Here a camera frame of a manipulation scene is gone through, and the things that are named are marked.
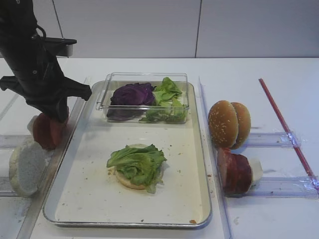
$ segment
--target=red stick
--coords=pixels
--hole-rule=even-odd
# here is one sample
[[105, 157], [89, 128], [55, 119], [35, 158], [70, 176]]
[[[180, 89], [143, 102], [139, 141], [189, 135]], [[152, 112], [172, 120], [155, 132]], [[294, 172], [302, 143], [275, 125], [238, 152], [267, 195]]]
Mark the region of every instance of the red stick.
[[[264, 80], [263, 79], [259, 79], [259, 82], [260, 82], [262, 88], [264, 89], [264, 91], [266, 93], [266, 96], [267, 96], [271, 106], [273, 107], [273, 109], [274, 109], [274, 111], [275, 111], [275, 113], [276, 113], [281, 125], [283, 126], [285, 132], [290, 133], [290, 129], [289, 129], [287, 123], [285, 122], [283, 115], [280, 113], [279, 108], [277, 107], [273, 97], [271, 96], [271, 94], [270, 94], [270, 92], [269, 92]], [[294, 147], [294, 149], [295, 149], [295, 152], [296, 152], [301, 164], [303, 165], [305, 171], [307, 172], [308, 176], [312, 177], [312, 178], [315, 178], [315, 175], [314, 175], [313, 171], [311, 170], [311, 168], [310, 168], [310, 166], [309, 166], [304, 154], [302, 153], [301, 149], [299, 147]]]

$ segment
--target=clear plastic container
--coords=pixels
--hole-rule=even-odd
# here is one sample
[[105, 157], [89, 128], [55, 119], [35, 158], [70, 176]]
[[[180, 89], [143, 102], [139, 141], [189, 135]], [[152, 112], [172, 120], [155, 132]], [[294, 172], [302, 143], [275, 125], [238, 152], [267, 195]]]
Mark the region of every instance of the clear plastic container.
[[[164, 78], [169, 77], [181, 91], [178, 103], [172, 100], [158, 105], [154, 100], [150, 105], [118, 105], [112, 101], [114, 91], [128, 84], [150, 83], [154, 89], [160, 86]], [[189, 110], [188, 82], [184, 73], [112, 73], [105, 81], [105, 90], [98, 100], [97, 109], [103, 110], [107, 121], [140, 123], [185, 123]]]

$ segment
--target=baking sheet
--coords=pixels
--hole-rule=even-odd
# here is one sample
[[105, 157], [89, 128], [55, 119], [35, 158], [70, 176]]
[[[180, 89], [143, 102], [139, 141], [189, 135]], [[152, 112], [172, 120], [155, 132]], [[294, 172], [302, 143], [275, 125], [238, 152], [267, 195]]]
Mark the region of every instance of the baking sheet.
[[[102, 111], [93, 109], [103, 86], [99, 82], [92, 88], [47, 195], [45, 218], [67, 227], [196, 229], [207, 225], [212, 210], [193, 86], [189, 84], [185, 124], [107, 122]], [[113, 151], [136, 143], [154, 144], [167, 158], [164, 184], [157, 185], [154, 195], [124, 187], [106, 168]]]

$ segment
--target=bun with lettuce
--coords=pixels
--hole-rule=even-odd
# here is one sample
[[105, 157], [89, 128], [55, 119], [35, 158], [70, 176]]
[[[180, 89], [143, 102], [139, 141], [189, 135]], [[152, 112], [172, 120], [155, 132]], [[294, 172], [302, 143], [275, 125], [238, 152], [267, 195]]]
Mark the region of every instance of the bun with lettuce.
[[113, 152], [107, 168], [114, 167], [115, 176], [124, 186], [154, 194], [157, 183], [163, 182], [164, 161], [164, 153], [153, 144], [135, 144]]

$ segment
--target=white countertop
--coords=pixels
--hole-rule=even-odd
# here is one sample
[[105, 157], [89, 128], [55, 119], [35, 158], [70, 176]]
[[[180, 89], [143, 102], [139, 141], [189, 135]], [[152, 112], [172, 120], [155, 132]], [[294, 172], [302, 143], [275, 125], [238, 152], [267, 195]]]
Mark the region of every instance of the white countertop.
[[[319, 139], [319, 120], [317, 100], [319, 96], [319, 59], [59, 59], [64, 74], [76, 81], [89, 83], [104, 81], [111, 72], [183, 72], [195, 86], [198, 78], [204, 86], [207, 107], [218, 100], [238, 101], [250, 110], [252, 126], [256, 131], [283, 131], [273, 112], [258, 79], [263, 78], [281, 110], [286, 122], [302, 140], [302, 150], [315, 173], [319, 171], [316, 160], [316, 147]], [[0, 59], [2, 75], [11, 75], [7, 65]], [[9, 102], [13, 94], [0, 93], [0, 111]], [[74, 104], [70, 98], [69, 105]], [[197, 107], [201, 117], [201, 105], [198, 97]], [[28, 133], [26, 124], [38, 114], [19, 97], [7, 114], [0, 121], [1, 134]], [[204, 149], [207, 171], [211, 172], [207, 147]], [[299, 159], [292, 149], [246, 149], [245, 156], [259, 156], [264, 170], [276, 169], [273, 176], [305, 176]], [[10, 215], [13, 209], [0, 199], [0, 209]], [[236, 239], [267, 238], [314, 238], [317, 226], [317, 200], [253, 198], [227, 199], [227, 212], [233, 236]], [[144, 238], [144, 239], [178, 239], [178, 238], [217, 238], [223, 239], [222, 218], [219, 213], [217, 197], [212, 194], [213, 219], [204, 229], [198, 231], [163, 231], [163, 230], [71, 230], [51, 225], [40, 212], [35, 224], [32, 239], [71, 239], [71, 238]], [[0, 216], [0, 230], [4, 221]], [[17, 228], [12, 233], [3, 234], [2, 238], [15, 238]]]

